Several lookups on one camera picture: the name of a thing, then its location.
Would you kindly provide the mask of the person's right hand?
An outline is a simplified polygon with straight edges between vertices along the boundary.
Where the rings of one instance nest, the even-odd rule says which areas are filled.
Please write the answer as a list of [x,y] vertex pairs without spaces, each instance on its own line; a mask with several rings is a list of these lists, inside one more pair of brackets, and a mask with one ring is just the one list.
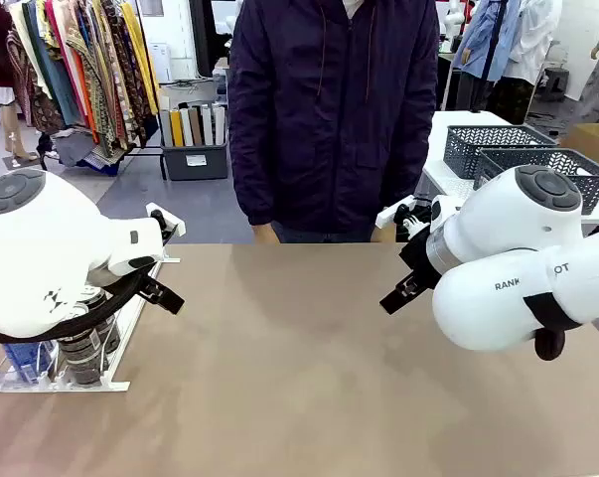
[[259,244],[280,244],[280,239],[272,224],[252,226],[254,241]]

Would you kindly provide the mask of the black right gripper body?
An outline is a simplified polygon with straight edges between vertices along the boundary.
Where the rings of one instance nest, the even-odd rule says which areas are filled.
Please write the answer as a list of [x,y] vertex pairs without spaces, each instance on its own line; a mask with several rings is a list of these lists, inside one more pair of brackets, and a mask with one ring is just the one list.
[[410,269],[410,273],[404,278],[406,292],[434,289],[441,278],[441,274],[434,268],[427,256],[426,244],[429,235],[429,229],[418,232],[407,242],[399,254]]

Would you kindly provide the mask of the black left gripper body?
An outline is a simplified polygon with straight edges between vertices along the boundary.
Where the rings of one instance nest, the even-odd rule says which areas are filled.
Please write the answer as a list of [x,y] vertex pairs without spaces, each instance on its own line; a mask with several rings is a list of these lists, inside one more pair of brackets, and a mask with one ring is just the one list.
[[163,285],[150,275],[143,275],[138,284],[137,295],[143,299],[161,299]]

